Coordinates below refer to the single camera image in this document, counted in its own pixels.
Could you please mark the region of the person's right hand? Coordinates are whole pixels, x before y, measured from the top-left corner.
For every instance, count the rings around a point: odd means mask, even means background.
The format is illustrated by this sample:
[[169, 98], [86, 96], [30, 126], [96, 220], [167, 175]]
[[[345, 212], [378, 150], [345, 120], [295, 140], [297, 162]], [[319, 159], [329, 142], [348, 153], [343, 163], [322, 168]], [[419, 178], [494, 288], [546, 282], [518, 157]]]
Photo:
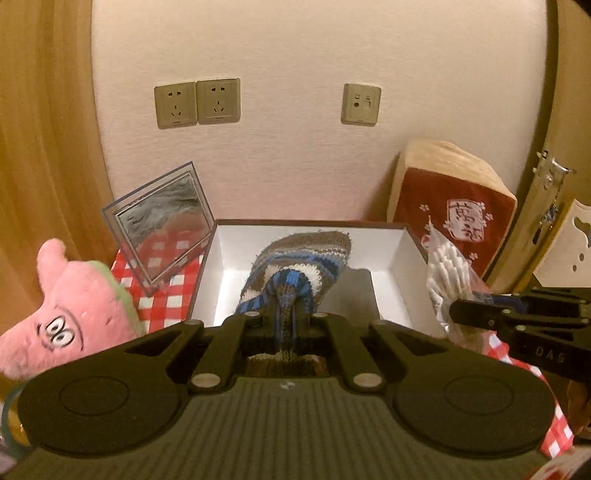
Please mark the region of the person's right hand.
[[568, 423], [572, 432], [579, 435], [591, 421], [590, 390], [587, 385], [570, 380], [567, 398]]

